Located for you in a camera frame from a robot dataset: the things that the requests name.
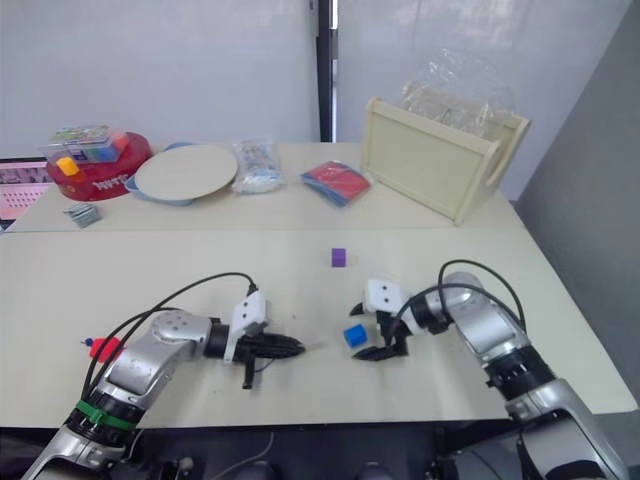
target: red round container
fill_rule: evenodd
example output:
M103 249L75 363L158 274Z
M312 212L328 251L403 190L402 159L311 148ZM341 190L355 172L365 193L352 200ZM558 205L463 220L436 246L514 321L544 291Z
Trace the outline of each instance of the red round container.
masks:
M136 173L152 153L149 142L142 135L127 132L129 145L124 149L117 162L79 164L80 172L86 181L78 182L75 175L67 177L62 171L47 162L47 173L60 188L65 197L82 202L106 200L129 193L124 182Z

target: white wall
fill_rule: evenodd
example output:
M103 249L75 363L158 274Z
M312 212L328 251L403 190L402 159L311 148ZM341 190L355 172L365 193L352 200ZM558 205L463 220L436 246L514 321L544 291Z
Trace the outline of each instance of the white wall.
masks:
M502 183L517 199L576 103L630 0L340 0L337 136L360 140L367 100L399 99L427 47L495 64L533 124Z
M319 138L307 0L0 0L0 153L107 122L155 142Z

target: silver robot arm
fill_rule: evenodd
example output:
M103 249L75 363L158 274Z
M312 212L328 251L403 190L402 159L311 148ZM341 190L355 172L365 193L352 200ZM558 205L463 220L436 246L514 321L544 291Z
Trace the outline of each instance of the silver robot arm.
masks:
M245 363L244 388L251 388L255 358L286 358L304 351L294 338L263 333L266 323L266 302L259 290L235 307L230 325L182 310L159 314L76 404L22 480L53 471L58 462L66 465L68 478L111 468L183 362L210 357Z
M467 272L448 275L444 283L482 287ZM365 301L352 314L383 311L395 315L409 298L397 285L370 280ZM500 391L507 412L521 426L519 453L525 464L537 471L538 478L629 478L591 411L565 380L556 378L509 313L482 293L467 288L448 288L444 298L448 316L443 313L438 292L433 291L412 302L412 308L402 315L400 332L391 332L395 335L394 345L365 349L355 357L383 360L393 355L381 352L393 348L395 355L406 355L406 344L402 348L396 346L404 343L405 336L438 334L453 323L489 376L488 385ZM383 335L385 318L388 317L378 315Z

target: green band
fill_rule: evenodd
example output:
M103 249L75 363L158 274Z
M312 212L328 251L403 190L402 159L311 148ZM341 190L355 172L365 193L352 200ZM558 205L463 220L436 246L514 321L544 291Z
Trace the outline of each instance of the green band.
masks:
M112 417L99 408L92 407L87 402L80 400L76 408L89 417L89 421L95 425L106 425L107 427L119 428L120 430L133 431L136 424Z

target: white plate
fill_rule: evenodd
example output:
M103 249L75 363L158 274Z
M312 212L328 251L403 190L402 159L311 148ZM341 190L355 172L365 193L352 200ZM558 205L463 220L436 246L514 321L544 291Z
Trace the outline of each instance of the white plate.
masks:
M238 170L230 150L188 145L154 155L136 172L138 189L159 200L190 200L227 185Z

